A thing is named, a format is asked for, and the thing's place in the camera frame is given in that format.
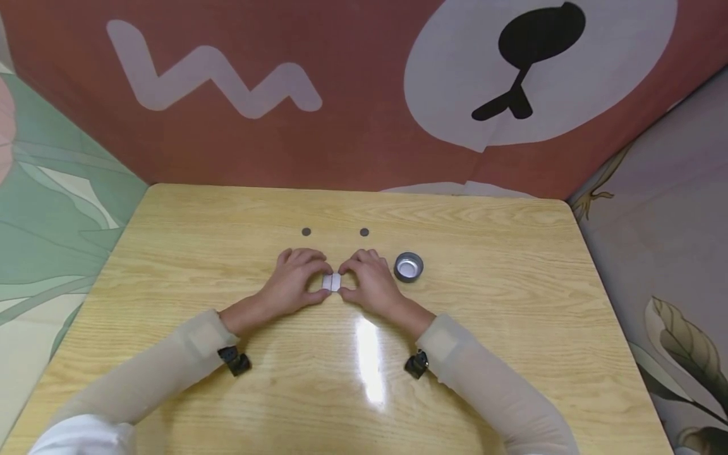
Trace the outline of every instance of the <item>white zigzag pattern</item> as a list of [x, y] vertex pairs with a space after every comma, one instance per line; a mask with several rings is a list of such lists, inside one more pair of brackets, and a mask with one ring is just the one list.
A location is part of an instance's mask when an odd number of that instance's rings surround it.
[[106, 25], [111, 43], [139, 103], [152, 111], [163, 111], [211, 80], [240, 112], [259, 119], [290, 96], [302, 111], [317, 111], [321, 97], [303, 68], [295, 63], [278, 65], [253, 90], [249, 90], [222, 52], [200, 46], [157, 76], [144, 36], [123, 20]]

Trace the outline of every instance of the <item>small metal container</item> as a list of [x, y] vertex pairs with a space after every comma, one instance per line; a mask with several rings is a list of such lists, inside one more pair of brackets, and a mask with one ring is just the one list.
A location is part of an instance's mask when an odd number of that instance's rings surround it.
[[421, 257], [410, 251], [397, 256], [394, 272], [401, 282], [415, 282], [422, 274], [424, 262]]

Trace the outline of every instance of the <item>white sleeve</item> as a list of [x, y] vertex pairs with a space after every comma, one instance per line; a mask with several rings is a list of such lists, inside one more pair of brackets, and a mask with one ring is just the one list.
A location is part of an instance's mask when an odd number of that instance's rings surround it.
[[417, 346], [438, 380], [501, 435], [508, 455], [578, 455], [556, 407], [451, 317], [438, 316]]
[[220, 368], [218, 349], [238, 341], [218, 313], [207, 310], [89, 384], [58, 410], [50, 425], [83, 414], [112, 424], [137, 424], [166, 399]]
[[134, 427], [85, 414], [49, 428], [28, 455], [133, 455]]

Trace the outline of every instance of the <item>wooden table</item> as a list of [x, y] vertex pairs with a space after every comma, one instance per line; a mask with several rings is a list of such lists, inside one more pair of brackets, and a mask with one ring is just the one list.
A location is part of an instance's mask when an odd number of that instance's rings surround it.
[[[402, 291], [523, 374], [582, 454], [671, 453], [563, 202], [179, 185], [147, 192], [4, 453], [25, 453], [72, 394], [184, 320], [256, 292], [289, 246], [321, 249], [334, 268], [358, 248], [390, 263], [418, 253], [424, 274]], [[221, 369], [152, 414], [140, 453], [501, 453], [432, 374], [403, 370], [413, 348], [332, 295], [256, 333], [252, 371]]]

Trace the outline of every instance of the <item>small white block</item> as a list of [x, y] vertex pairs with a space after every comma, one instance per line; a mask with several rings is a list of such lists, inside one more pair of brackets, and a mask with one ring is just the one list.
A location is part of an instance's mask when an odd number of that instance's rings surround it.
[[324, 275], [321, 289], [331, 290], [331, 278], [333, 275]]
[[331, 275], [331, 292], [336, 292], [341, 287], [341, 275], [335, 273]]

